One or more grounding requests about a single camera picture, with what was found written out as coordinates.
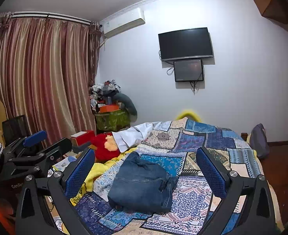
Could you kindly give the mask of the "orange sleeve forearm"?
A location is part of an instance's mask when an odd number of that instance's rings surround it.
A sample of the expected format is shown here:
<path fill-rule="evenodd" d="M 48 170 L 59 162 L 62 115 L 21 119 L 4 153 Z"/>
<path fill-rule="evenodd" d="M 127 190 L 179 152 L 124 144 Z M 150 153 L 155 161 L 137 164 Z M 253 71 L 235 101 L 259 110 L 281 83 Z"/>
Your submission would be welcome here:
<path fill-rule="evenodd" d="M 0 222 L 10 235 L 16 234 L 13 210 L 14 209 L 7 200 L 0 198 Z"/>

